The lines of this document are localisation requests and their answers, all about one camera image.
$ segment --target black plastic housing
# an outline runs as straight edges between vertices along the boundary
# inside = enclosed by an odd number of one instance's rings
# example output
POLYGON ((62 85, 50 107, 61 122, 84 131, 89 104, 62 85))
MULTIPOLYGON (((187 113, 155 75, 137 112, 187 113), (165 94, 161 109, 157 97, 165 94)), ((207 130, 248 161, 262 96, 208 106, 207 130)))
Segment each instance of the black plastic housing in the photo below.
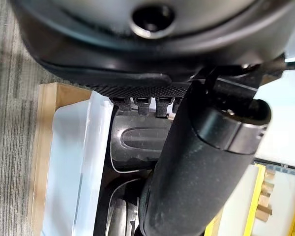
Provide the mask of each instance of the black plastic housing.
POLYGON ((51 1, 10 2, 37 62, 110 97, 183 97, 204 66, 276 58, 295 25, 295 0, 258 0, 215 27, 146 40, 92 27, 51 1))
POLYGON ((245 115, 237 112, 221 111, 201 85, 192 85, 141 196, 145 236, 199 236, 223 207, 271 119, 260 100, 245 115))

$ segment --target wooden board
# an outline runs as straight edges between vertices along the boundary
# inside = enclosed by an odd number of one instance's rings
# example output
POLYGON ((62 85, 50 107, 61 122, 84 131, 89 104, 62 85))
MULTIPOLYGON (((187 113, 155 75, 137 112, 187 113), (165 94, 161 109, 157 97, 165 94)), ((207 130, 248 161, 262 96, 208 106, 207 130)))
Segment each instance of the wooden board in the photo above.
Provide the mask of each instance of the wooden board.
POLYGON ((89 90, 59 83, 39 86, 28 209, 35 236, 40 235, 43 225, 54 113, 60 107, 88 100, 90 94, 89 90))

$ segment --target white panel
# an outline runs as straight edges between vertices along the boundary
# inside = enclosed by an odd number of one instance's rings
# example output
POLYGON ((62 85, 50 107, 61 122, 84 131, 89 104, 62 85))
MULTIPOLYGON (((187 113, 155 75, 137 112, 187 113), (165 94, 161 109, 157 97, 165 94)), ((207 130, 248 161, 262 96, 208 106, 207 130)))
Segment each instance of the white panel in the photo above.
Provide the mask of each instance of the white panel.
POLYGON ((258 167, 250 165, 223 208, 218 236, 243 235, 257 175, 258 167))

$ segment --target cylindrical handle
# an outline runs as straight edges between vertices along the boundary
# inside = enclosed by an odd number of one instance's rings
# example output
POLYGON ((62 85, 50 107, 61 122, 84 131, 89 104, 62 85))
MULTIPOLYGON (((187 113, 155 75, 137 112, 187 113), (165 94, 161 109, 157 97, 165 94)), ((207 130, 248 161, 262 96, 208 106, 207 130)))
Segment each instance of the cylindrical handle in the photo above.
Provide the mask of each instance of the cylindrical handle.
POLYGON ((214 107, 202 86, 190 89, 141 197, 142 233, 199 236, 252 162, 269 121, 265 102, 238 117, 214 107))

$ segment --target curved metal part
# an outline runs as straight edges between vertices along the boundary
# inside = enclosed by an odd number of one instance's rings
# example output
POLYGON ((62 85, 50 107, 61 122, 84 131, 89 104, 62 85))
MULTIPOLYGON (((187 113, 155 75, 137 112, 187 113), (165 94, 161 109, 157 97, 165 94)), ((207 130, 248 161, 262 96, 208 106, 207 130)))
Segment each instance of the curved metal part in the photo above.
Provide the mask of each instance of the curved metal part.
POLYGON ((127 226, 127 203, 117 199, 113 207, 107 236, 125 236, 127 226))
POLYGON ((170 35, 182 35, 220 24, 246 9, 254 1, 185 0, 182 3, 179 0, 53 0, 72 15, 118 35, 131 34, 131 16, 138 8, 168 5, 176 15, 175 26, 170 35))
POLYGON ((133 235, 138 226, 138 197, 143 184, 143 179, 138 176, 130 179, 119 177, 101 189, 94 235, 108 236, 117 231, 125 232, 120 236, 133 235))

